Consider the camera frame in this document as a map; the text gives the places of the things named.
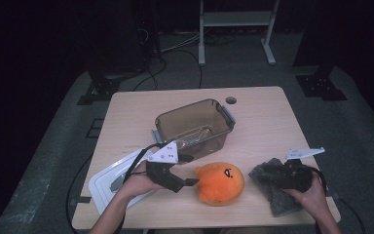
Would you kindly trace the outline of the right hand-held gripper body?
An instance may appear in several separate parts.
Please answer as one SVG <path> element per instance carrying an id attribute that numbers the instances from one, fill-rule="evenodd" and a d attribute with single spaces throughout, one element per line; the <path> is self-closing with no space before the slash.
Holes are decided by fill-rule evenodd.
<path id="1" fill-rule="evenodd" d="M 273 183 L 280 189 L 295 189 L 299 192 L 308 191 L 312 184 L 313 172 L 319 173 L 319 170 L 304 165 L 301 160 L 323 152 L 323 147 L 290 148 L 285 156 L 286 162 L 273 168 L 275 173 Z"/>

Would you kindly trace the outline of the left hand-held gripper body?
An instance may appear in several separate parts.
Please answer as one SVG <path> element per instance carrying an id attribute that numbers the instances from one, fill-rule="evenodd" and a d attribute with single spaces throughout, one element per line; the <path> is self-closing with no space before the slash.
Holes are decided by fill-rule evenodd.
<path id="1" fill-rule="evenodd" d="M 170 168 L 178 163 L 177 144 L 172 141 L 147 157 L 147 176 L 154 183 L 177 193 L 187 185 L 186 179 L 182 179 L 170 171 Z"/>

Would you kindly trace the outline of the grey fluffy cloth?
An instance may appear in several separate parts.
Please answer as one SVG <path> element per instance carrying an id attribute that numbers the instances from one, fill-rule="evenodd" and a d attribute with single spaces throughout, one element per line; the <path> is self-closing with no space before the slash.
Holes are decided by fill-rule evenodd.
<path id="1" fill-rule="evenodd" d="M 248 176 L 270 203 L 273 217 L 280 217 L 300 211 L 302 206 L 292 196 L 286 194 L 273 182 L 260 182 L 258 180 L 258 177 L 261 176 L 259 168 L 263 166 L 273 166 L 276 169 L 281 168 L 283 163 L 280 159 L 273 158 L 268 162 L 257 165 L 248 173 Z"/>

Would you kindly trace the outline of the orange plush toy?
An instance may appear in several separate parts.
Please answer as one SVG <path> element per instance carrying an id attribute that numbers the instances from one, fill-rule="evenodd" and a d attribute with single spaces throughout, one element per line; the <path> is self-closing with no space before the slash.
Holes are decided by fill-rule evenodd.
<path id="1" fill-rule="evenodd" d="M 243 193 L 242 171 L 235 165 L 216 162 L 195 170 L 199 199 L 210 206 L 227 206 Z"/>

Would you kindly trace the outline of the brown transparent storage box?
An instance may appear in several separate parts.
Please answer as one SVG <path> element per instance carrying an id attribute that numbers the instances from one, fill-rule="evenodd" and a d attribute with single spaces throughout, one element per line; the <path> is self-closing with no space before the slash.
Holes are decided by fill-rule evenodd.
<path id="1" fill-rule="evenodd" d="M 152 135 L 158 143 L 175 140 L 180 154 L 200 159 L 220 150 L 235 124 L 225 106 L 208 98 L 159 115 Z"/>

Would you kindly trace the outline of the white box lid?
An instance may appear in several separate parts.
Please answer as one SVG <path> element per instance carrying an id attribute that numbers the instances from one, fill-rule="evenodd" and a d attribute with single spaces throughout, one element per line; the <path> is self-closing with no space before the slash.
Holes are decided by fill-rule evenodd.
<path id="1" fill-rule="evenodd" d="M 89 190 L 100 214 L 104 212 L 119 188 L 122 187 L 127 171 L 140 149 L 107 166 L 89 181 Z"/>

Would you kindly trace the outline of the person's left hand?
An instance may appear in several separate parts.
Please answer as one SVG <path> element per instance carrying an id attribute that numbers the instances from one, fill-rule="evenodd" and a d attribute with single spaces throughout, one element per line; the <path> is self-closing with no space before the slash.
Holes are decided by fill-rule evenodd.
<path id="1" fill-rule="evenodd" d="M 163 186 L 153 182 L 146 174 L 146 162 L 142 161 L 131 173 L 116 193 L 120 201 L 130 201 L 138 195 L 153 190 L 163 189 Z"/>

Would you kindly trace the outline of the person's right hand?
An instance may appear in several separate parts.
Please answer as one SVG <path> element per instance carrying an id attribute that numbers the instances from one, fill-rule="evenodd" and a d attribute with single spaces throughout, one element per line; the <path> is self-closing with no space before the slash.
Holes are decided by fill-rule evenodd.
<path id="1" fill-rule="evenodd" d="M 312 173 L 311 187 L 306 192 L 296 189 L 284 189 L 284 192 L 292 196 L 314 218 L 324 216 L 329 212 L 325 193 L 318 174 Z"/>

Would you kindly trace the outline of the black stand base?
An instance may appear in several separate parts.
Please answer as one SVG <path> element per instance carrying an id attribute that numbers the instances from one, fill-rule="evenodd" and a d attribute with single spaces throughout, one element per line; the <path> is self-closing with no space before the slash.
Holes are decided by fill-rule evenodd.
<path id="1" fill-rule="evenodd" d="M 346 100 L 344 93 L 329 78 L 332 70 L 330 65 L 320 65 L 313 74 L 297 75 L 296 80 L 304 95 L 326 101 Z"/>
<path id="2" fill-rule="evenodd" d="M 78 105 L 90 105 L 95 101 L 110 100 L 118 92 L 121 81 L 118 79 L 103 79 L 92 81 L 87 91 L 80 96 Z"/>

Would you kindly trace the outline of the white metal stand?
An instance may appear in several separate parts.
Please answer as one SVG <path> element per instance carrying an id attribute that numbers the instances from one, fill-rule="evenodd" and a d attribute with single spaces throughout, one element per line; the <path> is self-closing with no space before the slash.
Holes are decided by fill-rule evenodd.
<path id="1" fill-rule="evenodd" d="M 234 26 L 266 26 L 267 32 L 261 39 L 267 61 L 270 65 L 276 64 L 276 59 L 270 47 L 280 0 L 275 0 L 271 11 L 251 12 L 206 12 L 205 0 L 200 0 L 199 19 L 199 46 L 198 64 L 206 64 L 205 29 L 208 27 L 234 27 Z"/>

